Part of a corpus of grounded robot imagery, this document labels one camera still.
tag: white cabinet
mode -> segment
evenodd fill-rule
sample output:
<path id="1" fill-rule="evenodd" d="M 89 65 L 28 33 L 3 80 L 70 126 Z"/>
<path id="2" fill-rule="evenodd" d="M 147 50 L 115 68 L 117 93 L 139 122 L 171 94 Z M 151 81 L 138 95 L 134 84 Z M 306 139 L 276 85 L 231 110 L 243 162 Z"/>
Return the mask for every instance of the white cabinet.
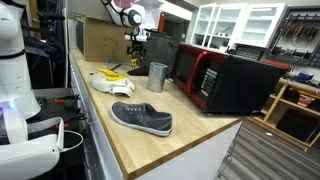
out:
<path id="1" fill-rule="evenodd" d="M 225 51 L 232 46 L 235 32 L 241 26 L 240 17 L 244 15 L 246 4 L 220 5 L 211 21 L 205 45 L 210 49 Z"/>
<path id="2" fill-rule="evenodd" d="M 208 36 L 209 26 L 215 9 L 216 3 L 200 6 L 190 44 L 204 45 L 204 39 Z"/>
<path id="3" fill-rule="evenodd" d="M 190 44 L 225 51 L 234 42 L 234 32 L 240 29 L 240 17 L 244 16 L 246 6 L 244 3 L 200 6 Z"/>
<path id="4" fill-rule="evenodd" d="M 236 43 L 267 48 L 285 8 L 285 3 L 249 5 Z"/>

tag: wooden countertop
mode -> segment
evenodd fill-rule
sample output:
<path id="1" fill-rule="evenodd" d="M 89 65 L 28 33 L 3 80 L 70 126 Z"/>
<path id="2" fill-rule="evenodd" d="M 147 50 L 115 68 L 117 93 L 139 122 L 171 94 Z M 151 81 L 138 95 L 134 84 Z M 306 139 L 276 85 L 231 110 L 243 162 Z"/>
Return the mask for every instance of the wooden countertop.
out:
<path id="1" fill-rule="evenodd" d="M 203 114 L 168 80 L 165 81 L 162 93 L 147 90 L 147 77 L 139 76 L 129 77 L 136 87 L 131 98 L 99 92 L 90 85 L 90 73 L 106 67 L 105 63 L 84 61 L 78 49 L 72 49 L 71 53 L 125 179 L 134 179 L 241 121 L 239 117 Z M 129 67 L 124 66 L 117 69 L 124 74 L 128 70 Z M 147 102 L 158 111 L 171 113 L 171 134 L 158 137 L 119 125 L 109 114 L 112 104 L 117 101 L 133 104 Z"/>
<path id="2" fill-rule="evenodd" d="M 279 80 L 279 82 L 282 83 L 282 84 L 288 84 L 290 86 L 297 87 L 297 88 L 305 90 L 305 91 L 309 91 L 309 92 L 314 93 L 314 94 L 316 94 L 316 91 L 317 91 L 317 88 L 315 88 L 315 87 L 312 87 L 312 86 L 309 86 L 309 85 L 306 85 L 306 84 L 303 84 L 303 83 L 291 81 L 289 79 L 281 78 Z"/>

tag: glass cabinet door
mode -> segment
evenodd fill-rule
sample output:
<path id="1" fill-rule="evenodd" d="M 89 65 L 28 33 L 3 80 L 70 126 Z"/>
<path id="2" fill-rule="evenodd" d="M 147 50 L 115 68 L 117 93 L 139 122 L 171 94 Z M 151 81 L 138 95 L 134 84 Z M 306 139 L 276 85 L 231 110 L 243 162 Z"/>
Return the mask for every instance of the glass cabinet door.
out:
<path id="1" fill-rule="evenodd" d="M 204 46 L 215 7 L 215 3 L 200 6 L 191 37 L 191 44 Z"/>
<path id="2" fill-rule="evenodd" d="M 214 19 L 214 27 L 210 29 L 208 48 L 225 51 L 236 27 L 239 16 L 246 4 L 221 5 Z"/>
<path id="3" fill-rule="evenodd" d="M 267 47 L 269 39 L 283 12 L 285 4 L 255 5 L 249 7 L 249 16 L 239 42 L 248 45 Z"/>

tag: red microwave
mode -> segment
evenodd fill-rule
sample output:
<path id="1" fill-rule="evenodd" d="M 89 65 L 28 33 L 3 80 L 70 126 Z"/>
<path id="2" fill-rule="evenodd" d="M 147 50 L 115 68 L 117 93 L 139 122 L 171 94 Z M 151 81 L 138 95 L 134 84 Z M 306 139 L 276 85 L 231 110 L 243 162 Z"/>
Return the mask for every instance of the red microwave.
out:
<path id="1" fill-rule="evenodd" d="M 285 69 L 188 44 L 177 50 L 172 79 L 205 113 L 261 111 Z"/>

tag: table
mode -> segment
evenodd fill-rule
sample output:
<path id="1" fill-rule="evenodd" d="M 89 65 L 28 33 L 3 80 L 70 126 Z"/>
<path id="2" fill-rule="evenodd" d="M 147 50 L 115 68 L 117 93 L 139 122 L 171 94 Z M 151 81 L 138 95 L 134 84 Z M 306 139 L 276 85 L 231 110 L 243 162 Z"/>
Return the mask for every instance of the table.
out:
<path id="1" fill-rule="evenodd" d="M 86 62 L 78 49 L 71 49 L 72 89 L 80 94 L 92 144 L 97 156 L 98 179 L 212 179 L 241 126 L 237 116 L 203 114 L 171 81 L 162 93 L 146 89 L 147 77 L 129 77 L 136 90 L 132 97 L 102 93 L 90 85 L 90 73 L 105 67 L 103 62 Z M 125 73 L 129 67 L 117 69 Z M 116 123 L 113 103 L 150 103 L 173 116 L 172 133 L 158 137 Z"/>

